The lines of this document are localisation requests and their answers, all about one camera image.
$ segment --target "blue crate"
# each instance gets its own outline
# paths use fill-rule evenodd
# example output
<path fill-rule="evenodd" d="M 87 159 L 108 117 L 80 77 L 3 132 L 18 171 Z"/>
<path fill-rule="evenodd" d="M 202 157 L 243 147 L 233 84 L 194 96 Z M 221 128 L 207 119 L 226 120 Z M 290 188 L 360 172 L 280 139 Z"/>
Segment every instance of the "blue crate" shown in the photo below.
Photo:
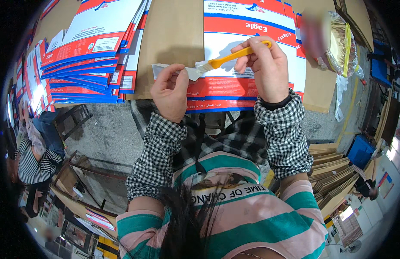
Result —
<path fill-rule="evenodd" d="M 358 135 L 348 153 L 349 160 L 357 167 L 364 169 L 375 150 L 363 135 Z"/>

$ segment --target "black and white plaid shirt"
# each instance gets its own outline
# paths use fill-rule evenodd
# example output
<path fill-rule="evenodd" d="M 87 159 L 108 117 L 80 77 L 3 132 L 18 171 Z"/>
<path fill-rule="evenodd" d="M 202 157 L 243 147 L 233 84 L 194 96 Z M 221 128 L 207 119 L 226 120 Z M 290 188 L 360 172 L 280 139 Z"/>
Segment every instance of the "black and white plaid shirt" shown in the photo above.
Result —
<path fill-rule="evenodd" d="M 305 118 L 305 109 L 299 95 L 292 90 L 289 93 L 291 100 L 273 111 L 264 107 L 260 97 L 254 106 L 256 120 L 263 125 L 267 160 L 278 180 L 309 172 L 313 163 L 300 124 Z M 173 156 L 180 152 L 181 141 L 186 137 L 186 126 L 181 127 L 152 112 L 145 129 L 143 153 L 126 181 L 128 199 L 157 198 L 159 186 L 171 186 Z"/>

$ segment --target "hand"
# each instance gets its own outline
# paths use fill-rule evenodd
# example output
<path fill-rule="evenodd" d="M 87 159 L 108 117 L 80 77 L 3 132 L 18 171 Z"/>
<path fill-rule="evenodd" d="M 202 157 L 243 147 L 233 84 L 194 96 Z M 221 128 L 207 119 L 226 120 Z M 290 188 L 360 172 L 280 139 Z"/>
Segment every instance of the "hand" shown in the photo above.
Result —
<path fill-rule="evenodd" d="M 23 99 L 19 102 L 19 121 L 23 122 L 24 115 L 23 115 Z"/>
<path fill-rule="evenodd" d="M 182 64 L 164 68 L 151 87 L 151 96 L 162 117 L 180 123 L 187 110 L 188 72 Z"/>
<path fill-rule="evenodd" d="M 25 120 L 26 123 L 29 120 L 29 107 L 27 105 L 27 101 L 24 102 L 23 120 Z"/>
<path fill-rule="evenodd" d="M 270 40 L 270 49 L 261 41 Z M 278 44 L 268 36 L 252 37 L 231 49 L 234 53 L 252 47 L 253 54 L 240 57 L 234 69 L 243 74 L 246 67 L 254 72 L 254 80 L 260 97 L 269 103 L 283 101 L 289 96 L 288 59 Z"/>

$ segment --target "sleeve cuff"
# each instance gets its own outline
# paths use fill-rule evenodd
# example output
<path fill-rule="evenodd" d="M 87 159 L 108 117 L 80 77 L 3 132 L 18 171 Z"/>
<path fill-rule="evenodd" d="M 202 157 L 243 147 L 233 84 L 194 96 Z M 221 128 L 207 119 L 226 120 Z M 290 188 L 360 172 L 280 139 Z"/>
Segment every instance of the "sleeve cuff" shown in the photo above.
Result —
<path fill-rule="evenodd" d="M 277 104 L 269 104 L 269 109 L 267 108 L 268 104 L 260 96 L 257 97 L 254 113 L 261 125 L 273 125 L 283 128 L 299 123 L 305 118 L 305 109 L 302 105 L 301 97 L 291 89 L 289 89 L 289 97 L 285 100 Z"/>
<path fill-rule="evenodd" d="M 152 112 L 146 129 L 146 135 L 147 133 L 170 142 L 182 141 L 187 137 L 187 127 L 183 123 L 171 122 L 161 115 Z"/>
<path fill-rule="evenodd" d="M 274 111 L 276 109 L 285 107 L 292 100 L 292 96 L 286 97 L 283 101 L 277 103 L 270 103 L 262 100 L 262 106 L 269 111 Z"/>

